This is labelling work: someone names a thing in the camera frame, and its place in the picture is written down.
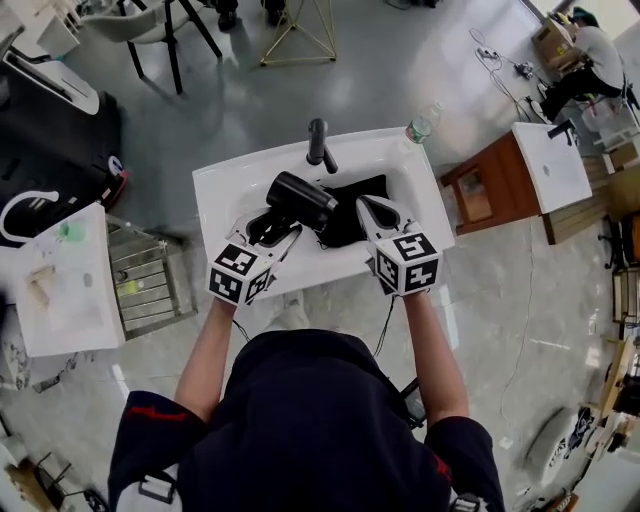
hand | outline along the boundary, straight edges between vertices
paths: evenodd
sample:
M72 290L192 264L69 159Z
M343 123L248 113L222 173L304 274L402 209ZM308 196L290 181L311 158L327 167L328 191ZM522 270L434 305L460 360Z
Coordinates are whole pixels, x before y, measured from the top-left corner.
M211 304L211 312L210 314L218 313L223 317L233 318L236 314L237 306L234 304L229 304L222 299L215 297L213 299L213 304Z

cable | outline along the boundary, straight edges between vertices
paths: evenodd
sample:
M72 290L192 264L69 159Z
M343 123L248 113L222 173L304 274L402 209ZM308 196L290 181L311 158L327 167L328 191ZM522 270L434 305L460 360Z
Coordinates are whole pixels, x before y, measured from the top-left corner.
M527 305L527 320L524 325L524 332L522 333L522 343L520 344L520 352L518 353L518 358L516 359L516 366L513 369L513 373L511 374L507 385L502 391L502 395L500 396L500 416L507 420L509 424L511 424L511 420L504 415L504 396L507 393L509 386L511 386L511 383L513 382L516 374L518 373L518 366L520 366L520 359L522 358L522 353L524 352L524 346L526 344L527 330L529 329L529 318L531 316L531 299L533 298L533 226L531 220L529 220L529 234L531 241L531 273L529 274L529 304Z
M391 306L389 307L389 314L387 315L387 319L384 322L384 327L382 328L382 332L380 333L380 339L378 340L378 345L376 346L376 350L373 353L373 357L378 357L380 352L382 351L382 344L384 343L384 337L387 335L387 327L389 327L389 320L391 319L391 313L393 312L393 305L396 302L397 295L391 297Z
M509 91L509 89L507 88L505 83L502 81L502 78L500 78L500 76L498 76L498 74L497 74L504 67L504 62L503 62L504 60L506 60L508 62L511 62L513 64L515 64L515 63L511 59L503 57L494 48L492 48L490 46L487 46L484 34L482 32L480 32L478 29L470 28L469 29L469 35L471 36L471 38L476 43L478 43L481 46L484 46L488 50L491 50L492 52L494 52L499 57L498 67L492 69L489 66L487 66L487 64L485 63L484 59L482 57L480 57L477 52L474 52L474 55L475 55L476 59L478 60L478 62L480 62L480 64L482 64L484 66L484 68L489 72L489 77L490 77L491 83L495 86L496 89L498 89L504 96L506 96L513 103L513 106L516 109L516 112L518 114L518 118L520 119L520 121L524 122L525 119L526 119L526 121L531 122L531 116L529 116L529 113L520 104L520 102L525 98L521 98L521 99L517 100L511 94L511 91Z
M249 343L250 338L249 338L249 335L247 334L247 331L245 330L245 328L242 327L236 320L234 320L233 323L235 324L235 326L240 331L240 334L242 334L244 336L244 339L247 341L247 343Z
M387 4L389 7L393 7L394 9L398 9L399 11L408 11L409 9L411 9L411 3L400 5L400 4L394 4L393 2L391 2L391 0L383 0L383 2Z

black cloth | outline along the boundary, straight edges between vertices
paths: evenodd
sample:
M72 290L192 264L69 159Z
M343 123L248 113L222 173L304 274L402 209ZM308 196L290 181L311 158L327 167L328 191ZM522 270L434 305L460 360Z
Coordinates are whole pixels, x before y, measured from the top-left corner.
M445 511L453 485L504 512L481 425L447 418L421 443L407 417L359 339L264 333L236 358L209 425L159 395L129 395L109 501L115 510L129 484L179 462L186 511Z
M370 195L389 199L385 175L374 176L346 187L327 187L324 190L338 201L338 206L329 217L327 226L318 234L318 240L326 247L344 247L367 239L360 226L356 209L356 200L360 196Z

black wheel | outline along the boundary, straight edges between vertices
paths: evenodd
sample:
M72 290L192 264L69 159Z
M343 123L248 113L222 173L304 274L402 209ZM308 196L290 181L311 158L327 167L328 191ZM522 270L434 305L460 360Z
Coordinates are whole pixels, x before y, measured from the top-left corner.
M85 489L83 495L93 512L109 512L107 502L93 489Z

white sink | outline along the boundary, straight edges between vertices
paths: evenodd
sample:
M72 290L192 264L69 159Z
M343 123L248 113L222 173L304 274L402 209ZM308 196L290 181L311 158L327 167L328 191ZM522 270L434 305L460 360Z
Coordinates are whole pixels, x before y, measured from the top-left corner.
M212 260L236 219L267 206L276 176L288 171L310 183L342 187L380 174L387 176L389 197L401 202L422 224L440 251L455 242L429 160L403 128L351 133L327 138L338 163L336 174L306 161L307 142L299 142L210 165L193 173L200 226L207 258ZM277 280L258 298L315 286L369 271L364 242L323 250L313 231L304 228Z
M575 142L567 144L565 134L550 139L554 125L515 123L518 141L542 213L591 197L591 186Z

